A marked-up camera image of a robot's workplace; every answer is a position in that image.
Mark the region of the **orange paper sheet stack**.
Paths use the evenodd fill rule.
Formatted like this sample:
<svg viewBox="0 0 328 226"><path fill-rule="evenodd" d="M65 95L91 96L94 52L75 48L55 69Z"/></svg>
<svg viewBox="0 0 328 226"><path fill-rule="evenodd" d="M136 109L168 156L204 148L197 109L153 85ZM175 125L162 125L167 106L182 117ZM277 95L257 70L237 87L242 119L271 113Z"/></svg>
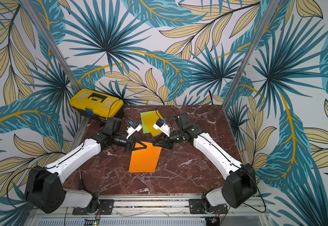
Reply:
<svg viewBox="0 0 328 226"><path fill-rule="evenodd" d="M132 151L129 166L130 173L155 172L160 157L161 147L154 147L152 143L143 142L147 149Z"/></svg>

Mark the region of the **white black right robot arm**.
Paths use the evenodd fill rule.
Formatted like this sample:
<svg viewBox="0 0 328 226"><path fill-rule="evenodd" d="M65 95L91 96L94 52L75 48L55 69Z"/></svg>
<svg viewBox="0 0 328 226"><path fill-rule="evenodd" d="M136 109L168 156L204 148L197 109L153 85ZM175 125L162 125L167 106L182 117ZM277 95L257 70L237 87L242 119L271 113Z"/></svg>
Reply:
<svg viewBox="0 0 328 226"><path fill-rule="evenodd" d="M250 164L243 164L228 154L201 125L193 124L186 112L176 115L175 121L178 129L173 131L164 119L153 124L154 129L162 132L153 145L173 149L174 144L186 141L201 151L225 180L222 187L203 194L204 211L224 204L238 208L257 193L255 170Z"/></svg>

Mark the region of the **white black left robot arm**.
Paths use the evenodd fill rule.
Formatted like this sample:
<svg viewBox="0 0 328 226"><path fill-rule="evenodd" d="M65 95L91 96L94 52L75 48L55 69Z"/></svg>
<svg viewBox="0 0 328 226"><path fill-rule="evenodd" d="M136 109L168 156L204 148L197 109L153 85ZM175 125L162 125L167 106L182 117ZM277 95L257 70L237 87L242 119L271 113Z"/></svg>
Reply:
<svg viewBox="0 0 328 226"><path fill-rule="evenodd" d="M31 205L49 214L59 208L81 208L87 214L100 210L98 196L85 190L71 190L63 187L68 177L93 156L111 145L123 147L126 151L135 149L133 133L142 125L130 122L126 135L118 134L122 120L107 118L103 127L85 139L71 152L45 167L34 167L29 172L24 199Z"/></svg>

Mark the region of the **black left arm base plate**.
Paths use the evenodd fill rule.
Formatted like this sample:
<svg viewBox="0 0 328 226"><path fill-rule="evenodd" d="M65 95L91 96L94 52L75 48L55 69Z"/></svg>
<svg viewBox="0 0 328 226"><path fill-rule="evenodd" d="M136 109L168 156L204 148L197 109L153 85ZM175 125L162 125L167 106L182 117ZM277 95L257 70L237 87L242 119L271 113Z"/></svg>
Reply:
<svg viewBox="0 0 328 226"><path fill-rule="evenodd" d="M103 200L94 200L88 207L79 208L76 207L73 209L73 215L111 215L114 207L113 199L103 199Z"/></svg>

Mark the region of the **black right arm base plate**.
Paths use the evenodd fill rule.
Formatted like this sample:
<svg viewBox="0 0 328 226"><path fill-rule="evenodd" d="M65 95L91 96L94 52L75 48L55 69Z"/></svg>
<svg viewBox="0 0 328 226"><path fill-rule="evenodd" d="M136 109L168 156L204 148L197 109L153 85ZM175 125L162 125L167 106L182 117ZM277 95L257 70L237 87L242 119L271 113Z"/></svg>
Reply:
<svg viewBox="0 0 328 226"><path fill-rule="evenodd" d="M218 206L211 206L205 199L189 199L190 214L226 214L228 213L228 206L221 204Z"/></svg>

